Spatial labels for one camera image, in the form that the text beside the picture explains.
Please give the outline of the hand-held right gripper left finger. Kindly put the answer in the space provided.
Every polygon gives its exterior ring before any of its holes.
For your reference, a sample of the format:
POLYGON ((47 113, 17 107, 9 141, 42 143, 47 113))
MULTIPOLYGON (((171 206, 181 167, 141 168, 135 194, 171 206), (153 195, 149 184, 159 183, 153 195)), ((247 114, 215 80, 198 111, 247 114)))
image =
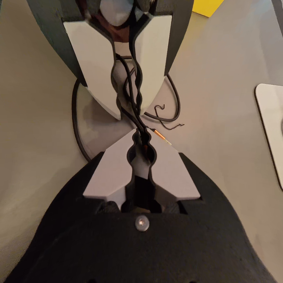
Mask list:
POLYGON ((113 201, 121 209, 126 201, 126 186, 133 176, 128 152, 131 147, 135 147, 135 135, 139 135, 138 129, 132 130, 106 149, 83 192, 85 198, 113 201))

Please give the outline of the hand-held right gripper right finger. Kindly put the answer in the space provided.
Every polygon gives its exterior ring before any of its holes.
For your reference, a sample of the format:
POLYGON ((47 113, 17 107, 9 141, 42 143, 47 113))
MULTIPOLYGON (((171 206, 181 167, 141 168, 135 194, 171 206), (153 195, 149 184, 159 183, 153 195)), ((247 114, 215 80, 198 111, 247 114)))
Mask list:
POLYGON ((179 152, 151 129, 148 149, 153 150, 149 179, 155 188, 154 200, 163 208, 184 200, 198 200, 201 195, 179 152))

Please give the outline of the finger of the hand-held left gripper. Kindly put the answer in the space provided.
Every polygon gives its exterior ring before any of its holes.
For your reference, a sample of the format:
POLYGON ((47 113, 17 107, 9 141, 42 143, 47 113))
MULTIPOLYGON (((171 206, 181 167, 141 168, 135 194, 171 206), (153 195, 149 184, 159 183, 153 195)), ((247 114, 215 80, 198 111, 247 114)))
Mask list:
POLYGON ((121 120, 113 71, 116 64, 113 40, 87 21, 64 22, 65 31, 94 99, 115 119, 121 120))
POLYGON ((130 28, 139 115, 147 111, 164 82, 171 22, 171 15, 143 14, 130 28))

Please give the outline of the yellow plastic bin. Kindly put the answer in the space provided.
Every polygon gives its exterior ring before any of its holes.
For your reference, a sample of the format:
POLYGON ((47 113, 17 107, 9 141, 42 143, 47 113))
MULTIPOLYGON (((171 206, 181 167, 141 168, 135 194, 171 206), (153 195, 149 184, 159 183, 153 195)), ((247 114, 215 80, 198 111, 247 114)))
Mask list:
POLYGON ((192 11, 205 17, 211 17, 224 0, 194 0, 192 11))

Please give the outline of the white desk stand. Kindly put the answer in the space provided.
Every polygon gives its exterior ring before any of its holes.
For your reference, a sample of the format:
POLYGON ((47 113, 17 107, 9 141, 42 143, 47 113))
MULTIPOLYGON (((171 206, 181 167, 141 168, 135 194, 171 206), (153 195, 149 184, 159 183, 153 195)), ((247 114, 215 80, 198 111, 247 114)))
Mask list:
POLYGON ((255 88, 259 110, 275 173, 283 189, 283 87, 259 84, 255 88))

